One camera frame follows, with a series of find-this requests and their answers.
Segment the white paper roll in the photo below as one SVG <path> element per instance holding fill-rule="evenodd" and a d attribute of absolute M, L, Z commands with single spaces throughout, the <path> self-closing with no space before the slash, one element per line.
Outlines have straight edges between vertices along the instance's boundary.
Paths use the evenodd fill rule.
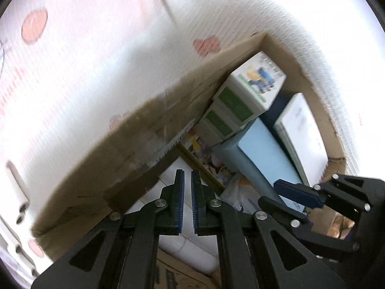
<path fill-rule="evenodd" d="M 218 268 L 217 240 L 214 236 L 199 237 L 194 233 L 191 172 L 192 168 L 182 159 L 177 158 L 158 178 L 152 189 L 139 198 L 128 210 L 129 213 L 140 210 L 146 203 L 160 197 L 164 187 L 173 184 L 176 171 L 185 172 L 185 193 L 183 206 L 183 226 L 178 236 L 161 236 L 159 247 L 167 254 L 186 263 L 195 270 L 211 275 Z"/>

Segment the light blue box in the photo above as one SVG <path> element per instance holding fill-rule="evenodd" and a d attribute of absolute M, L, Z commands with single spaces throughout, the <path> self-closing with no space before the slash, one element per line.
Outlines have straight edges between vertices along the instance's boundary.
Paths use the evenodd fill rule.
<path fill-rule="evenodd" d="M 276 139 L 259 119 L 231 138 L 213 147 L 215 155 L 231 170 L 243 174 L 259 192 L 298 212 L 305 207 L 277 194 L 273 184 L 278 179 L 291 183 L 302 181 L 294 165 Z"/>

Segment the white flat box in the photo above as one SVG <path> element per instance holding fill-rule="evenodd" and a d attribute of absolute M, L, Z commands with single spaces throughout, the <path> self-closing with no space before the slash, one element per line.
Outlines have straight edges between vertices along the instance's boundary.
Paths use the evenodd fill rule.
<path fill-rule="evenodd" d="M 328 164 L 327 152 L 303 93 L 292 96 L 273 128 L 303 183 L 309 187 L 320 183 Z"/>

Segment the brown cardboard box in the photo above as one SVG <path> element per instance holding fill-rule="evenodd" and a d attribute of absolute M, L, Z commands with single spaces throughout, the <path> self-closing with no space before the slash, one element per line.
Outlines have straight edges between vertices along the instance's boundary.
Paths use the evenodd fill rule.
<path fill-rule="evenodd" d="M 230 71 L 265 52 L 287 75 L 284 89 L 302 92 L 326 147 L 324 177 L 345 173 L 347 158 L 330 110 L 295 57 L 261 32 L 214 58 L 146 101 L 69 169 L 32 227 L 53 260 L 64 255 L 111 211 L 126 211 L 170 164 L 174 146 L 201 118 Z"/>

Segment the white green carton lower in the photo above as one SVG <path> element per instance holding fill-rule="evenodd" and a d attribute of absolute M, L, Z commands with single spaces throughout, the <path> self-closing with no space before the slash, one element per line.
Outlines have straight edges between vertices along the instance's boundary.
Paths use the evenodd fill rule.
<path fill-rule="evenodd" d="M 237 134 L 241 127 L 215 101 L 194 126 L 194 131 L 206 145 L 212 147 Z"/>

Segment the white green carton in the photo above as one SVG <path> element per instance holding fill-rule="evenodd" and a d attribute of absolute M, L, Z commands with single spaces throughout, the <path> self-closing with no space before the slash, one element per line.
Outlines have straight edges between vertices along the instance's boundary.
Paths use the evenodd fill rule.
<path fill-rule="evenodd" d="M 206 145 L 212 147 L 237 134 L 241 127 L 215 101 L 194 126 L 194 131 Z"/>
<path fill-rule="evenodd" d="M 213 99 L 242 126 L 268 111 L 287 75 L 263 51 L 230 73 Z"/>

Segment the white green carton upper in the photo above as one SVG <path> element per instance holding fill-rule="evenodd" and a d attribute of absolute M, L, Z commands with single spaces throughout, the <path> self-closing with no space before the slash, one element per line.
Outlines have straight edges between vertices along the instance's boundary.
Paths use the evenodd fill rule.
<path fill-rule="evenodd" d="M 242 126 L 268 111 L 287 75 L 263 51 L 230 73 L 213 99 Z"/>

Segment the pink cartoon cat play mat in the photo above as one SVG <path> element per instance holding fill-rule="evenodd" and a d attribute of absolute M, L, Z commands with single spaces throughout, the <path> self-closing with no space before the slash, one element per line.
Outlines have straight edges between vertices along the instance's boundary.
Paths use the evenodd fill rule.
<path fill-rule="evenodd" d="M 10 0 L 1 16 L 1 218 L 32 232 L 65 174 L 129 113 L 269 33 L 330 110 L 346 171 L 384 177 L 384 30 L 367 0 Z"/>

